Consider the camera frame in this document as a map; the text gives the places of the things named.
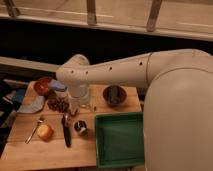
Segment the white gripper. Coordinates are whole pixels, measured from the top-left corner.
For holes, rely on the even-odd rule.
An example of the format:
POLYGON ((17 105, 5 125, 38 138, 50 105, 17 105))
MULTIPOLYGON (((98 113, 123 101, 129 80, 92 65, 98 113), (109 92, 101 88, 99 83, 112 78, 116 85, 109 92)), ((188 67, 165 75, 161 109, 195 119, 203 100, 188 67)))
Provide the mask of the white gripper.
POLYGON ((86 105, 90 102, 90 89, 87 84, 70 86, 69 101, 70 115, 76 116, 79 110, 79 105, 86 105))

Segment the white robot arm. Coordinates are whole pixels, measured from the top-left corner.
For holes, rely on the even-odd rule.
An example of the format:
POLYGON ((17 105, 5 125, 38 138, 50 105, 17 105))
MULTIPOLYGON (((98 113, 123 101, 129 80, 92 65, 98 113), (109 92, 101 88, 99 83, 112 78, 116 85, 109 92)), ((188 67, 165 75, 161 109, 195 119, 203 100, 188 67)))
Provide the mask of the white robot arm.
POLYGON ((91 65, 77 54, 56 78, 73 103, 89 84, 145 88, 145 170, 213 171, 213 55, 179 49, 91 65))

